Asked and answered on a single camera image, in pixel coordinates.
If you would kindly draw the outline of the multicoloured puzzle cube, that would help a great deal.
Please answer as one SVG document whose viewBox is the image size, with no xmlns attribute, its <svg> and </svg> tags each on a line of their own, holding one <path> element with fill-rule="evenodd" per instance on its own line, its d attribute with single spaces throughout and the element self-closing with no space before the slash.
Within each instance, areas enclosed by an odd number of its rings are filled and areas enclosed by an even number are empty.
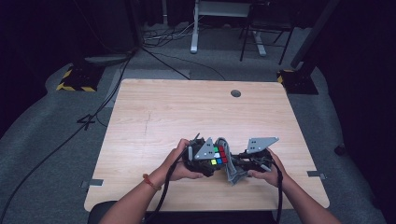
<svg viewBox="0 0 396 224">
<path fill-rule="evenodd" d="M 228 162 L 223 146 L 215 146 L 213 149 L 214 158 L 210 160 L 212 165 L 222 165 Z"/>
</svg>

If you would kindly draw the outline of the person's dark clothing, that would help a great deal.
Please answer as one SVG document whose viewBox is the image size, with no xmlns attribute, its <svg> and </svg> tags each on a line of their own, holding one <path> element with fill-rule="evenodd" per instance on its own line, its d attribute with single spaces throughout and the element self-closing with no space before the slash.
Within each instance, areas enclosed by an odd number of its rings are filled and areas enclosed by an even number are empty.
<svg viewBox="0 0 396 224">
<path fill-rule="evenodd" d="M 145 216 L 144 224 L 276 224 L 268 211 L 160 212 Z"/>
</svg>

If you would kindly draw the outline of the person's right hand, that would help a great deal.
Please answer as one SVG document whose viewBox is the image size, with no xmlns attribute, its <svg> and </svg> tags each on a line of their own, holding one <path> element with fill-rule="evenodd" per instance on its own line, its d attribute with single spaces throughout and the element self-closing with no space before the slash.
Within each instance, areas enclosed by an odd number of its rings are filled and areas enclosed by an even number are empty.
<svg viewBox="0 0 396 224">
<path fill-rule="evenodd" d="M 269 149 L 269 152 L 271 154 L 271 156 L 273 157 L 273 160 L 275 162 L 275 164 L 277 165 L 277 167 L 279 168 L 280 172 L 282 173 L 282 186 L 286 187 L 287 183 L 290 181 L 290 177 L 287 174 L 281 160 L 279 159 L 279 157 L 271 150 Z M 278 173 L 277 173 L 277 169 L 274 165 L 272 165 L 271 168 L 271 172 L 258 172 L 255 170 L 249 170 L 247 172 L 250 176 L 257 178 L 257 179 L 263 179 L 265 180 L 267 183 L 269 183 L 270 185 L 274 186 L 274 187 L 278 187 Z"/>
</svg>

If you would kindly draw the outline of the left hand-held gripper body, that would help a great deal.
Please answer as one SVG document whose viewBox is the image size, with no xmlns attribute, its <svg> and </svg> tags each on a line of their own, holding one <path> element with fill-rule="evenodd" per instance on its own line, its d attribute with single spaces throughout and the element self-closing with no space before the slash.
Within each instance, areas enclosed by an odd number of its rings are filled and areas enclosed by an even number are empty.
<svg viewBox="0 0 396 224">
<path fill-rule="evenodd" d="M 185 167 L 195 173 L 207 175 L 210 160 L 214 158 L 214 143 L 211 137 L 191 140 L 183 153 Z"/>
</svg>

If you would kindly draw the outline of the hazard-striped black stand base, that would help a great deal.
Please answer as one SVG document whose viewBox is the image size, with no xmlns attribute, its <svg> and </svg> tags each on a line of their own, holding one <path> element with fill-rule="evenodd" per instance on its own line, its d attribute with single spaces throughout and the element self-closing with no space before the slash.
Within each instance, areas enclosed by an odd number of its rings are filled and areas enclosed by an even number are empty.
<svg viewBox="0 0 396 224">
<path fill-rule="evenodd" d="M 284 87 L 287 94 L 318 95 L 318 90 L 311 76 L 306 76 L 300 71 L 279 70 L 276 72 L 276 80 Z"/>
<path fill-rule="evenodd" d="M 85 68 L 71 65 L 64 73 L 57 91 L 87 91 L 98 90 L 98 84 L 103 76 L 103 66 L 88 65 Z"/>
</svg>

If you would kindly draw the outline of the black chair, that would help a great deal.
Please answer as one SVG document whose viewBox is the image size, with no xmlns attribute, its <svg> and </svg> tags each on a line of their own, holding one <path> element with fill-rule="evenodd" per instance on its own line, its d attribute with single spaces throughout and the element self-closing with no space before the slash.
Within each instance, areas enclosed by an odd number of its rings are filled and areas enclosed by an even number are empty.
<svg viewBox="0 0 396 224">
<path fill-rule="evenodd" d="M 272 43 L 273 47 L 276 47 L 277 40 L 287 32 L 286 43 L 279 45 L 283 51 L 278 64 L 282 64 L 301 11 L 301 7 L 292 0 L 253 0 L 248 8 L 246 23 L 239 35 L 239 38 L 244 39 L 239 61 L 243 61 L 249 32 L 277 34 Z"/>
</svg>

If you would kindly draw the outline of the grey tape strip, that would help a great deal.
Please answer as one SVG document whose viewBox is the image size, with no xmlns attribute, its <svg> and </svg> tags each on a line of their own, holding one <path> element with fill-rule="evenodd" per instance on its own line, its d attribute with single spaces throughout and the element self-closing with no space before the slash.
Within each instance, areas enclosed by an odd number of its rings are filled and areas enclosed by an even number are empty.
<svg viewBox="0 0 396 224">
<path fill-rule="evenodd" d="M 327 176 L 319 171 L 307 171 L 309 177 L 319 177 L 321 180 L 327 179 Z"/>
<path fill-rule="evenodd" d="M 103 179 L 91 179 L 91 180 L 83 180 L 80 184 L 82 189 L 88 189 L 91 186 L 101 187 L 104 183 Z"/>
</svg>

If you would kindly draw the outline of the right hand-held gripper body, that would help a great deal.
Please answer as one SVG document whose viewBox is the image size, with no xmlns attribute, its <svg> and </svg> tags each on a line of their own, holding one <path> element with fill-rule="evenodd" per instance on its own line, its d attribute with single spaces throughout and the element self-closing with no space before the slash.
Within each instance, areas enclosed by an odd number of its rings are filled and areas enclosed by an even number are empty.
<svg viewBox="0 0 396 224">
<path fill-rule="evenodd" d="M 250 162 L 252 164 L 251 170 L 270 172 L 273 157 L 268 151 L 268 147 L 278 140 L 278 137 L 250 138 L 247 143 L 247 148 L 244 151 L 249 155 L 249 158 L 239 160 L 238 162 Z"/>
</svg>

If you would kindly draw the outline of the slanted dark metal post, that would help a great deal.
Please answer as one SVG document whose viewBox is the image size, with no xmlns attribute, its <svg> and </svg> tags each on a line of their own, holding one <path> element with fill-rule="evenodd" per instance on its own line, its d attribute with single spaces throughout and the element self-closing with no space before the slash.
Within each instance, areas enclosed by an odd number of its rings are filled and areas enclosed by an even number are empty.
<svg viewBox="0 0 396 224">
<path fill-rule="evenodd" d="M 325 26 L 327 20 L 330 18 L 330 16 L 336 9 L 339 2 L 340 0 L 326 0 L 325 7 L 320 11 L 320 14 L 316 19 L 315 24 L 312 26 L 311 31 L 309 32 L 303 44 L 301 45 L 301 47 L 295 54 L 294 58 L 292 59 L 290 63 L 291 67 L 296 68 L 299 65 L 299 63 L 303 62 L 304 59 L 307 57 L 308 52 L 314 46 L 314 42 L 318 38 L 320 31 Z"/>
</svg>

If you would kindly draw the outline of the person's left hand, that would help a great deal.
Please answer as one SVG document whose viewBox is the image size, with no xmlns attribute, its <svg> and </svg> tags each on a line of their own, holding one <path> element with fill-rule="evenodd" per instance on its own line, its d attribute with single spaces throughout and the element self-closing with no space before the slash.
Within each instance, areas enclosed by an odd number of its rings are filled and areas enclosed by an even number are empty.
<svg viewBox="0 0 396 224">
<path fill-rule="evenodd" d="M 180 161 L 178 156 L 188 144 L 189 141 L 187 139 L 181 139 L 178 142 L 177 147 L 170 151 L 163 163 L 149 175 L 149 179 L 156 187 L 161 187 L 165 183 L 166 175 L 175 161 L 177 161 L 177 164 L 173 173 L 169 177 L 170 181 L 178 181 L 183 178 L 198 179 L 204 176 L 201 173 L 195 173 L 188 170 L 184 163 Z"/>
</svg>

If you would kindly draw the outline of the grey cloth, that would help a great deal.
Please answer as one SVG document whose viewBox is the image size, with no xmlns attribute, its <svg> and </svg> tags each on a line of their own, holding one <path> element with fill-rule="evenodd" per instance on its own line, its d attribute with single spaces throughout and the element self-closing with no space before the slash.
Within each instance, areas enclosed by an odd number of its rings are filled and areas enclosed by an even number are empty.
<svg viewBox="0 0 396 224">
<path fill-rule="evenodd" d="M 236 167 L 233 162 L 234 158 L 232 157 L 232 153 L 230 151 L 230 147 L 228 142 L 226 141 L 225 138 L 219 137 L 216 140 L 216 144 L 222 146 L 225 150 L 225 155 L 227 158 L 227 163 L 225 165 L 225 171 L 228 177 L 228 181 L 232 184 L 235 185 L 237 184 L 240 180 L 248 176 L 248 172 L 244 171 L 240 167 Z"/>
</svg>

